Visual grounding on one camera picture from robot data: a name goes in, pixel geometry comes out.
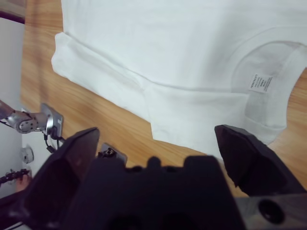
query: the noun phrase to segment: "wooden table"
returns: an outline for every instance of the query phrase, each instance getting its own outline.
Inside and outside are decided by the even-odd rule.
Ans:
[[[53,72],[55,34],[63,31],[60,0],[28,0],[22,66],[22,103],[38,112],[47,103],[64,115],[63,136],[89,127],[100,130],[99,146],[107,142],[128,156],[127,166],[145,166],[151,156],[163,165],[182,165],[202,153],[152,139],[150,124]],[[307,188],[307,71],[298,80],[288,105],[288,128],[270,145]],[[235,196],[244,194],[235,189]]]

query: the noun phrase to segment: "clothing label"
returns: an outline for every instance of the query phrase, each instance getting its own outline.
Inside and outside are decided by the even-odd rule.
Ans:
[[[255,92],[266,93],[268,92],[268,87],[272,81],[272,78],[273,77],[270,76],[255,74],[250,81],[248,89]]]

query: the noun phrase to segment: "white wall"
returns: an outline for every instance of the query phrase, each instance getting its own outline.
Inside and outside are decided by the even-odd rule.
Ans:
[[[20,109],[21,62],[24,25],[0,18],[0,99]],[[20,170],[19,151],[22,136],[14,129],[0,124],[0,177],[10,169]],[[0,187],[0,198],[12,194],[15,184]]]

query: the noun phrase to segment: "metal bracket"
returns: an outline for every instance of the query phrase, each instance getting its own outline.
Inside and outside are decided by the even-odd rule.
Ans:
[[[45,103],[41,104],[41,112],[47,115],[46,128],[44,134],[50,135],[52,139],[58,139],[62,136],[63,116]]]

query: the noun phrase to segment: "robotic arm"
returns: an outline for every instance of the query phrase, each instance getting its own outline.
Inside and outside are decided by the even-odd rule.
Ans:
[[[5,119],[17,132],[26,134],[40,130],[53,139],[61,137],[62,116],[46,104],[42,104],[41,111],[40,113],[17,111],[0,100],[0,120]]]

